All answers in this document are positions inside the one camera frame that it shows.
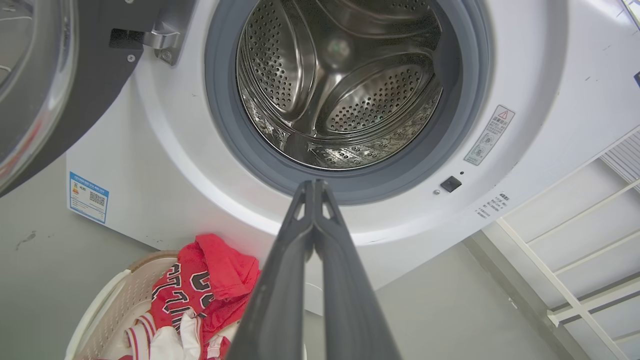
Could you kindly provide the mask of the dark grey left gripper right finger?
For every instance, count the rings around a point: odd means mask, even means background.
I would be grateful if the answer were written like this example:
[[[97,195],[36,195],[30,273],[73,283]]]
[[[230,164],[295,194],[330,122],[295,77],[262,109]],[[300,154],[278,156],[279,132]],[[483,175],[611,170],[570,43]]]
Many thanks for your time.
[[[322,260],[329,360],[399,360],[400,352],[329,185],[315,181],[315,251]]]

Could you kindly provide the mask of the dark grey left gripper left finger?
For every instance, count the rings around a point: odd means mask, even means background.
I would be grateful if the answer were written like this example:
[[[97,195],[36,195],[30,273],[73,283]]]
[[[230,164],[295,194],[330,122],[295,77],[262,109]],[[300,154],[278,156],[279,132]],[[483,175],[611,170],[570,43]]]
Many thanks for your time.
[[[302,182],[270,249],[227,360],[301,360],[313,182]]]

